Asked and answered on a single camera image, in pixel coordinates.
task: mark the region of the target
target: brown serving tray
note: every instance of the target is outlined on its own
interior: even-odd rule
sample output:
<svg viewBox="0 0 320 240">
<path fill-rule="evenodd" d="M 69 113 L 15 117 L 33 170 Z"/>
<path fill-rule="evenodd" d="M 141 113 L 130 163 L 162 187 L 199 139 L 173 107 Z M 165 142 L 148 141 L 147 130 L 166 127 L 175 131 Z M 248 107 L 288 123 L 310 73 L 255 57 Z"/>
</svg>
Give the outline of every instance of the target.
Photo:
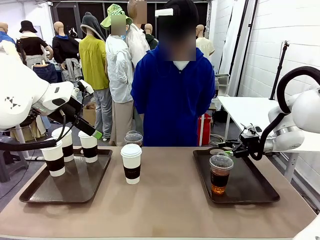
<svg viewBox="0 0 320 240">
<path fill-rule="evenodd" d="M 258 168 L 248 158 L 235 158 L 233 169 L 230 172 L 228 183 L 223 195 L 211 193 L 210 163 L 212 147 L 206 150 L 194 150 L 193 156 L 205 193 L 216 204 L 266 204 L 280 200 L 279 194 L 262 175 Z"/>
<path fill-rule="evenodd" d="M 30 183 L 19 197 L 24 203 L 80 204 L 96 195 L 104 177 L 112 150 L 98 149 L 98 160 L 86 163 L 81 148 L 74 149 L 74 160 L 65 162 L 65 173 L 52 177 L 48 168 Z"/>
</svg>

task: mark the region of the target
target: yellow-green shirt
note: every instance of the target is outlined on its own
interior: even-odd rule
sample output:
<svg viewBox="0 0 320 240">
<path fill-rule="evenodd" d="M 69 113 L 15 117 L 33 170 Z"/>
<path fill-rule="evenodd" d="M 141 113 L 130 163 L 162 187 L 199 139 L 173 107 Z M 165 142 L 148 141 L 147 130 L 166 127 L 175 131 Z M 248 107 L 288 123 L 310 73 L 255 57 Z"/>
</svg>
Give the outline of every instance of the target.
<svg viewBox="0 0 320 240">
<path fill-rule="evenodd" d="M 87 35 L 79 43 L 84 80 L 94 90 L 109 87 L 109 79 L 105 73 L 106 67 L 106 44 L 104 41 Z"/>
</svg>

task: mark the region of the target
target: white paper cup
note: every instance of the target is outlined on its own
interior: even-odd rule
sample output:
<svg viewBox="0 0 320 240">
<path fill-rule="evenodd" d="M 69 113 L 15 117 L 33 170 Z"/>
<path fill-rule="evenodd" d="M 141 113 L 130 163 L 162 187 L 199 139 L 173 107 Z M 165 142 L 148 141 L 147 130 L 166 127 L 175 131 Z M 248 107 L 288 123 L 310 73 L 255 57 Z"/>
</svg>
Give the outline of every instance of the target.
<svg viewBox="0 0 320 240">
<path fill-rule="evenodd" d="M 62 152 L 62 141 L 58 141 L 56 146 L 41 149 L 46 166 L 52 177 L 61 176 L 66 172 L 64 154 Z"/>
<path fill-rule="evenodd" d="M 137 144 L 127 144 L 121 149 L 125 180 L 128 184 L 140 181 L 142 149 Z"/>
<path fill-rule="evenodd" d="M 69 127 L 65 127 L 63 134 L 66 134 L 66 132 L 69 130 Z M 55 139 L 57 139 L 60 136 L 60 133 L 62 131 L 62 127 L 59 127 L 55 129 L 51 136 Z M 68 132 L 68 134 L 61 139 L 62 141 L 62 152 L 64 157 L 64 162 L 70 162 L 74 159 L 74 146 L 72 144 L 72 130 Z"/>
<path fill-rule="evenodd" d="M 87 163 L 94 163 L 98 160 L 98 141 L 94 136 L 89 136 L 88 134 L 80 131 L 78 134 L 81 146 L 83 150 L 83 155 Z"/>
</svg>

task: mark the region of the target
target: person in blue hoodie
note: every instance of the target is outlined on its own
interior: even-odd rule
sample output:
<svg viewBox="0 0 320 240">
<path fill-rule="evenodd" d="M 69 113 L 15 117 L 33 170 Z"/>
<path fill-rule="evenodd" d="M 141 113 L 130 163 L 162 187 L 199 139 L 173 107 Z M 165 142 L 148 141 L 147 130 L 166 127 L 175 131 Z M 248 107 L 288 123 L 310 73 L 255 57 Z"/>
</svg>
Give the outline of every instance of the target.
<svg viewBox="0 0 320 240">
<path fill-rule="evenodd" d="M 196 48 L 195 4 L 170 0 L 164 9 L 159 17 L 159 44 L 137 64 L 131 95 L 143 117 L 145 146 L 195 147 L 198 117 L 214 96 L 215 74 Z"/>
</svg>

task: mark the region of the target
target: brown tabletop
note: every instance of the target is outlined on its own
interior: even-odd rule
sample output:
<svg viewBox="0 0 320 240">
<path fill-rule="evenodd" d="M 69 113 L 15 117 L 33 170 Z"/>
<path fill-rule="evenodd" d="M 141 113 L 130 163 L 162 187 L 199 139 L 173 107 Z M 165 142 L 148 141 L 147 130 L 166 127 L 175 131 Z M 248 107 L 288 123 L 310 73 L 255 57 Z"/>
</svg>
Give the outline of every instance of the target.
<svg viewBox="0 0 320 240">
<path fill-rule="evenodd" d="M 112 159 L 93 201 L 76 205 L 20 202 L 20 194 L 38 172 L 0 213 L 0 235 L 291 238 L 316 217 L 266 157 L 253 162 L 279 193 L 280 201 L 230 206 L 206 198 L 193 160 L 196 148 L 144 147 L 136 185 L 126 183 L 121 147 L 106 148 L 113 150 Z"/>
</svg>

